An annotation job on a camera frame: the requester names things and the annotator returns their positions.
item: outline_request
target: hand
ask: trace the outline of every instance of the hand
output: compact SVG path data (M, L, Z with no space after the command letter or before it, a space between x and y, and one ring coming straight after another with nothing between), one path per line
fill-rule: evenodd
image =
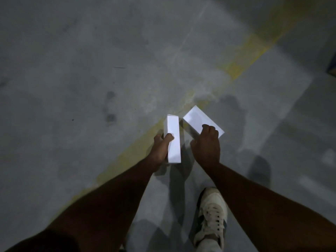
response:
M204 169L219 163L221 147L218 140L218 131L209 125L202 125L203 130L198 140L192 140L190 147L195 160Z
M161 134L154 137L154 145L148 155L148 160L155 166L155 170L159 168L163 160L165 160L168 154L168 145L174 139L171 133L167 133L166 137L162 140Z

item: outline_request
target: white sneaker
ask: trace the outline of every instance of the white sneaker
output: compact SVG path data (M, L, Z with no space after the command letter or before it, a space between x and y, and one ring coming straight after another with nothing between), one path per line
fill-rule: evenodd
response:
M223 250L228 209L221 193L216 188L205 188L199 196L197 207L199 214L194 245L197 246L206 235L215 234Z

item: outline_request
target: concrete floor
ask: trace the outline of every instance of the concrete floor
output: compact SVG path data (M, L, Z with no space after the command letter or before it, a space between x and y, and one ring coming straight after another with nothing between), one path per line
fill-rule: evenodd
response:
M131 167L167 113L200 106L221 162L336 223L336 0L1 0L0 250ZM194 251L212 181L151 178L129 251ZM229 215L225 251L256 251Z

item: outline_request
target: white box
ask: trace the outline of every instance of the white box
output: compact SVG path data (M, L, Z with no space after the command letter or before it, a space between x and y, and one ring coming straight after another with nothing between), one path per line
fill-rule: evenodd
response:
M167 115L167 118L163 124L163 136L167 133L171 133L174 139L168 146L168 162L180 163L181 162L181 147L180 147L180 127L179 117L175 115Z
M203 124L215 127L218 131L218 138L224 133L224 131L196 105L183 117L183 119L194 128L198 134L201 134Z

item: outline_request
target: skin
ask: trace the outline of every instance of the skin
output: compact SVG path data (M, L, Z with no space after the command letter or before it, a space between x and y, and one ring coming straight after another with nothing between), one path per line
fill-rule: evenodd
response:
M171 134L164 140L155 136L145 159L76 201L47 230L72 237L81 251L118 251L149 179L165 159L172 139ZM199 138L191 142L191 149L260 252L336 251L335 225L219 163L220 145L214 127L203 125Z

